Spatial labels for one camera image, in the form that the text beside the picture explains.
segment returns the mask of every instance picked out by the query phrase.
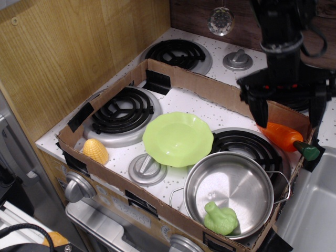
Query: black coil burner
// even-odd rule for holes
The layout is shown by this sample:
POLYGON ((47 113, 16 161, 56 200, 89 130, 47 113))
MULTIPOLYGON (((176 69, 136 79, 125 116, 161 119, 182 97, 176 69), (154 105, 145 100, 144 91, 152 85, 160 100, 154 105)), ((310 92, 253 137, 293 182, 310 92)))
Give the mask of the black coil burner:
POLYGON ((298 112, 303 112, 309 108, 309 99, 279 99, 274 100, 298 112))
MULTIPOLYGON (((241 130, 213 133, 211 153, 232 151, 245 154, 255 160, 265 171, 280 171, 282 157, 276 149, 260 136, 241 130)), ((270 176, 272 182, 277 176, 270 176)))
POLYGON ((123 133, 140 126, 154 108, 144 92, 124 88, 93 116, 95 133, 123 133))
POLYGON ((145 58, 191 70, 199 61, 205 60, 205 54, 197 44, 191 41, 172 39, 153 46, 145 58))

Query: silver pot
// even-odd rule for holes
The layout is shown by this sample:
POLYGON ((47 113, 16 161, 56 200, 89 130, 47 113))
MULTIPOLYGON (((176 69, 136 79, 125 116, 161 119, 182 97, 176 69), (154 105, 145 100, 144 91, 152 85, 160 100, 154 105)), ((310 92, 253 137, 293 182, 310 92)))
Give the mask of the silver pot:
POLYGON ((241 239, 259 230, 268 220, 274 202, 274 191, 269 176, 253 159, 235 152, 218 152, 200 160, 189 172, 184 187, 184 204, 189 216, 204 224, 205 205, 213 201, 219 208, 232 208, 238 218, 238 227, 227 235, 230 239, 241 239))

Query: black cable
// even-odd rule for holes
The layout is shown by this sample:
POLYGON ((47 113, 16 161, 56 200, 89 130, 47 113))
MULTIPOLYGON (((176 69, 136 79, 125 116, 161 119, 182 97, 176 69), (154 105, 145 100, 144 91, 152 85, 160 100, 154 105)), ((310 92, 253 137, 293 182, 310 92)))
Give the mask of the black cable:
POLYGON ((54 243, 50 237, 50 235, 41 227, 34 225, 34 224, 30 224, 30 223, 22 223, 22 224, 16 224, 10 227, 5 227, 4 229, 0 230, 0 239, 9 235, 11 232, 19 230, 19 229, 23 229, 23 228, 30 228, 30 229, 35 229, 37 231, 39 231, 41 234, 43 234, 47 241, 49 242, 49 248, 50 248, 50 252, 54 252, 54 243))
POLYGON ((327 38, 325 37, 325 35, 319 30, 317 29, 315 26, 313 26, 312 24, 308 25, 308 28, 314 32, 315 34, 317 34, 322 40, 323 40, 323 48, 316 54, 311 54, 310 52, 308 52, 307 48, 305 47, 304 44, 302 44, 301 46, 301 51, 303 52, 304 55, 310 57, 310 58, 319 58, 321 57, 326 51, 327 51, 327 47, 328 47, 328 42, 327 42, 327 38))

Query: sink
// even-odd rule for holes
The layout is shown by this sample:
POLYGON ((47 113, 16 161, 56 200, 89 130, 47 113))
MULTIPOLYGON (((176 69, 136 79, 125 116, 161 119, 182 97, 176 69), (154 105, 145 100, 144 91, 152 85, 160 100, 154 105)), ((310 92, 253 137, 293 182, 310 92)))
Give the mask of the sink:
POLYGON ((313 170, 300 170, 293 196, 277 221, 278 235, 294 252, 335 251, 336 149, 325 152, 313 170))

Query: pot handle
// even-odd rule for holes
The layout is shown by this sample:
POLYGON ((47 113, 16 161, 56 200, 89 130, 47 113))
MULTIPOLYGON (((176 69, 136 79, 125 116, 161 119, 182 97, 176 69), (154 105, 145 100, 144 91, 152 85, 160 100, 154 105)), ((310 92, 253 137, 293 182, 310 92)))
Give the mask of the pot handle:
POLYGON ((179 191, 179 190, 182 190, 182 189, 184 189, 184 186, 183 186, 183 187, 180 187, 180 188, 177 188, 177 189, 175 189, 175 190, 173 190, 173 191, 171 192, 170 197, 169 197, 169 205, 170 205, 170 207, 172 207, 172 198, 173 198, 173 194, 174 194, 175 192, 179 191))
POLYGON ((287 200, 289 199, 289 197, 290 197, 290 193, 291 193, 291 188, 290 188, 289 180, 286 178, 286 176, 285 176, 282 172, 279 172, 279 171, 267 171, 267 173, 279 173, 279 174, 281 174, 281 175, 285 178, 285 180, 286 180, 286 182, 287 182, 287 184, 288 184, 288 194, 287 194, 287 197, 284 198, 284 199, 282 199, 282 200, 276 201, 276 202, 274 202, 273 204, 275 205, 275 204, 278 204, 278 203, 287 201, 287 200))

